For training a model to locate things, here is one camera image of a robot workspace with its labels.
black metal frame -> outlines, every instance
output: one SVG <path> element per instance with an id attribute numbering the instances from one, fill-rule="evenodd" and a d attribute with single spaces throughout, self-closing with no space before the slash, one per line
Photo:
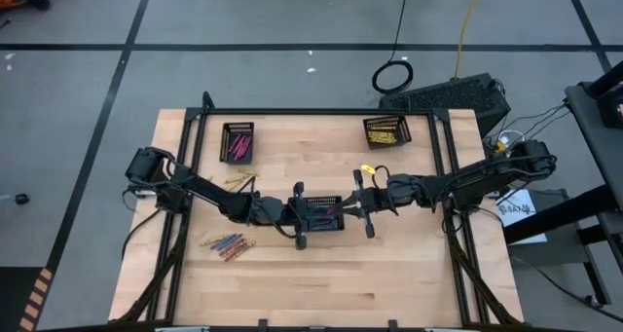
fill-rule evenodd
<path id="1" fill-rule="evenodd" d="M 448 146 L 448 153 L 450 155 L 451 169 L 452 172 L 458 170 L 458 156 L 457 150 L 455 148 L 455 142 L 452 134 L 452 128 L 450 126 L 450 120 L 447 110 L 418 110 L 418 111 L 410 111 L 410 112 L 397 112 L 395 110 L 379 110 L 379 109 L 348 109 L 348 108 L 337 108 L 337 109 L 298 109 L 298 108 L 215 108 L 212 100 L 209 97 L 207 92 L 203 93 L 203 107 L 201 108 L 187 108 L 186 115 L 184 117 L 184 126 L 182 128 L 182 134 L 180 137 L 180 144 L 177 154 L 177 160 L 180 163 L 184 163 L 186 159 L 186 150 L 189 145 L 189 137 L 190 131 L 193 122 L 197 117 L 199 117 L 198 124 L 198 132 L 197 138 L 195 140 L 195 146 L 193 149 L 193 159 L 191 161 L 191 169 L 194 172 L 198 171 L 199 160 L 201 157 L 202 150 L 202 141 L 204 137 L 205 131 L 205 123 L 209 115 L 419 115 L 426 116 L 428 119 L 428 126 L 430 130 L 430 140 L 433 151 L 433 158 L 435 161 L 435 167 L 437 170 L 437 174 L 444 174 L 444 165 L 441 153 L 441 147 L 439 143 L 439 136 L 436 127 L 436 120 L 440 119 L 443 123 L 444 133 L 446 137 L 446 144 Z M 444 216 L 446 217 L 446 229 L 448 231 L 447 241 L 449 245 L 458 245 L 459 240 L 458 236 L 455 233 L 455 225 L 452 216 L 450 215 L 450 209 L 446 204 L 443 204 Z M 172 268 L 172 276 L 170 289 L 168 292 L 168 297 L 166 300 L 166 310 L 165 310 L 165 321 L 173 321 L 175 316 L 175 307 L 179 289 L 179 282 L 181 278 L 181 270 L 184 261 L 184 250 L 185 243 L 188 236 L 188 224 L 190 223 L 191 217 L 191 208 L 189 207 L 187 211 L 179 214 L 180 217 L 180 232 L 178 233 L 178 237 L 181 237 L 184 245 L 181 247 L 181 253 L 177 257 L 177 261 Z M 169 244 L 172 236 L 172 227 L 175 220 L 176 215 L 172 213 L 168 213 L 165 219 L 165 225 L 163 227 L 163 236 L 161 238 L 161 244 L 158 253 L 158 261 L 156 265 L 156 271 L 159 270 L 163 266 L 163 262 L 167 256 Z M 478 269 L 478 259 L 476 256 L 476 247 L 474 244 L 473 234 L 471 231 L 471 225 L 469 223 L 469 217 L 464 216 L 461 217 L 460 221 L 462 222 L 462 233 L 465 242 L 465 248 L 467 255 L 469 257 L 470 263 L 476 271 L 479 273 Z M 460 313 L 461 325 L 466 326 L 470 323 L 473 323 L 469 316 L 469 305 L 467 302 L 467 296 L 465 293 L 465 283 L 462 274 L 462 268 L 456 259 L 452 259 L 453 266 L 453 274 L 455 280 L 455 286 L 457 291 L 457 299 L 458 299 L 458 309 Z M 484 299 L 481 297 L 480 293 L 475 290 L 475 297 L 477 302 L 478 315 L 480 318 L 480 323 L 488 324 L 489 315 L 487 310 L 487 305 Z M 153 297 L 148 306 L 146 319 L 148 321 L 153 321 L 156 319 L 156 311 L 158 308 L 158 302 L 160 300 L 160 287 L 154 292 Z M 405 329 L 398 328 L 397 323 L 395 323 L 396 330 L 420 330 L 420 329 Z"/>

yellow cable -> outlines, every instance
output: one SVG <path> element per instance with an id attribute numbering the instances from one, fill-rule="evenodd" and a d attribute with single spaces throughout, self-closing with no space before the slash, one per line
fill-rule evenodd
<path id="1" fill-rule="evenodd" d="M 469 23 L 469 17 L 471 16 L 471 12 L 474 10 L 476 6 L 476 1 L 471 0 L 469 4 L 469 9 L 467 10 L 467 15 L 465 16 L 465 20 L 463 21 L 463 29 L 460 30 L 460 38 L 458 39 L 458 51 L 457 51 L 457 67 L 455 68 L 455 77 L 454 79 L 458 79 L 458 67 L 460 66 L 460 50 L 463 47 L 463 35 L 465 35 L 465 28 L 467 28 L 467 24 Z"/>

wooden table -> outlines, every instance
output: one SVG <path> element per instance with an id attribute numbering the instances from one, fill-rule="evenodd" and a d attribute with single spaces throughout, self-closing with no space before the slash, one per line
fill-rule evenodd
<path id="1" fill-rule="evenodd" d="M 459 164 L 484 158 L 473 111 L 451 110 Z M 177 151 L 184 110 L 162 110 L 152 145 Z M 385 165 L 393 173 L 435 174 L 427 118 L 407 116 L 413 141 L 402 147 L 370 151 L 363 116 L 241 116 L 210 115 L 207 119 L 199 174 L 223 184 L 237 168 L 219 163 L 223 123 L 255 122 L 253 164 L 260 173 L 263 196 L 286 200 L 295 182 L 305 182 L 305 195 L 347 197 L 353 190 L 352 171 L 362 164 Z M 437 126 L 450 170 L 441 125 Z M 187 156 L 192 155 L 191 141 Z M 365 186 L 371 186 L 367 173 Z M 496 212 L 493 202 L 483 208 Z M 153 212 L 154 201 L 137 205 L 132 226 Z M 275 229 L 245 227 L 230 222 L 216 207 L 196 199 L 177 299 L 175 324 L 271 326 L 460 326 L 457 293 L 448 243 L 441 231 L 441 208 L 434 214 L 415 204 L 373 215 L 377 236 L 367 239 L 363 221 L 346 220 L 346 229 L 308 234 L 308 248 L 297 251 L 293 240 Z M 154 273 L 164 216 L 130 241 L 110 317 L 123 314 Z M 500 225 L 491 215 L 471 216 L 482 277 L 515 317 L 522 312 Z M 244 233 L 257 246 L 235 262 L 224 263 L 204 240 Z M 478 320 L 473 288 L 465 277 L 471 319 Z M 169 289 L 168 280 L 162 291 Z M 161 294 L 158 316 L 164 316 Z"/>

white paper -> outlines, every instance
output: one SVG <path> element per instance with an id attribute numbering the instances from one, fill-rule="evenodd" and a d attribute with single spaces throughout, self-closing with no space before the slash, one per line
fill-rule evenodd
<path id="1" fill-rule="evenodd" d="M 497 214 L 502 219 L 504 227 L 535 215 L 536 209 L 534 209 L 534 204 L 530 198 L 530 192 L 528 190 L 517 191 L 507 201 L 498 203 Z M 542 242 L 547 242 L 545 234 L 536 235 L 525 240 L 519 240 L 511 245 Z"/>

gray floor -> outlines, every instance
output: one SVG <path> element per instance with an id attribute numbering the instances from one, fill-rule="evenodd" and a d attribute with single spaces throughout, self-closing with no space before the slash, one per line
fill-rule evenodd
<path id="1" fill-rule="evenodd" d="M 39 13 L 1 17 L 0 43 L 123 44 L 139 0 L 52 0 Z M 618 0 L 581 0 L 604 44 L 623 44 Z M 401 0 L 150 0 L 138 44 L 390 43 Z M 400 41 L 455 44 L 469 0 L 408 0 Z M 569 0 L 479 0 L 468 44 L 589 45 Z M 13 54 L 10 59 L 5 55 Z M 0 204 L 0 266 L 45 265 L 92 136 L 119 52 L 0 51 L 0 194 L 28 192 L 17 208 Z M 149 144 L 158 110 L 199 105 L 210 91 L 219 107 L 376 107 L 372 73 L 389 52 L 132 52 L 91 177 L 39 327 L 103 323 L 108 317 L 120 250 L 131 214 L 121 203 L 123 173 Z M 404 52 L 416 73 L 412 88 L 452 76 L 454 52 Z M 623 54 L 608 54 L 611 63 Z M 507 90 L 514 117 L 560 104 L 564 87 L 603 73 L 593 53 L 463 54 L 460 75 L 490 72 Z M 390 86 L 401 73 L 388 72 Z M 531 124 L 517 124 L 526 130 Z M 541 189 L 572 195 L 603 180 L 571 115 L 539 135 L 559 157 Z M 594 253 L 623 314 L 623 277 L 604 246 Z M 578 294 L 590 286 L 578 265 L 547 268 Z M 514 268 L 526 320 L 537 326 L 614 330 L 534 272 Z"/>

